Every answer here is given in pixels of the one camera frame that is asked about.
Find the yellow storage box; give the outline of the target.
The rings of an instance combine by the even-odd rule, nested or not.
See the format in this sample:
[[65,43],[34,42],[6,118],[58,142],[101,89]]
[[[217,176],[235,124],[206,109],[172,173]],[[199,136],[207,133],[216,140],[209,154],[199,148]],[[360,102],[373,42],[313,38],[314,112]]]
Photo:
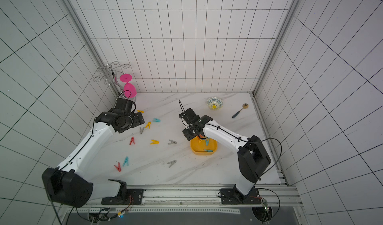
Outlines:
[[[199,143],[199,139],[200,138],[197,136],[191,140],[190,148],[195,155],[212,155],[213,153],[217,151],[218,143],[215,140],[209,138],[209,145],[206,146],[205,144],[206,139],[202,139],[201,143]],[[204,151],[204,149],[213,150],[213,152],[207,153]]]

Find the grey clothespin front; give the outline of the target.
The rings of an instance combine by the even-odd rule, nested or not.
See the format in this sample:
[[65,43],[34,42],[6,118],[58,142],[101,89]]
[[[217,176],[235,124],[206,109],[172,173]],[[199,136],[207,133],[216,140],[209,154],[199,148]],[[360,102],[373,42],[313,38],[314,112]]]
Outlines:
[[177,162],[177,160],[173,160],[173,161],[168,162],[167,165],[169,166],[169,168],[171,168],[176,162]]

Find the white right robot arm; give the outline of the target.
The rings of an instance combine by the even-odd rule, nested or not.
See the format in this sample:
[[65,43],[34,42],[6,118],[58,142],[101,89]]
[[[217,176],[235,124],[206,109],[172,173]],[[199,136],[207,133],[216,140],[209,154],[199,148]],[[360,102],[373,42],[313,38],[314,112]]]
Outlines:
[[188,141],[202,136],[237,153],[241,176],[233,189],[238,195],[248,196],[271,164],[271,158],[261,139],[255,135],[246,137],[234,133],[207,115],[198,116],[191,108],[181,112],[179,118],[186,124],[183,134]]

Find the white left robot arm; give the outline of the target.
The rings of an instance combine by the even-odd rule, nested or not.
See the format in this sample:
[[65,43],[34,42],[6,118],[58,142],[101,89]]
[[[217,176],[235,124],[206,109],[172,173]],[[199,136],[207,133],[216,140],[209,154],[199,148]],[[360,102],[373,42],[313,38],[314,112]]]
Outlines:
[[128,202],[126,182],[115,179],[93,182],[86,172],[102,146],[116,132],[123,133],[145,123],[142,113],[135,110],[134,101],[118,98],[113,108],[94,119],[92,129],[65,160],[56,168],[43,172],[42,181],[51,202],[75,208],[95,199],[101,199],[104,205]]

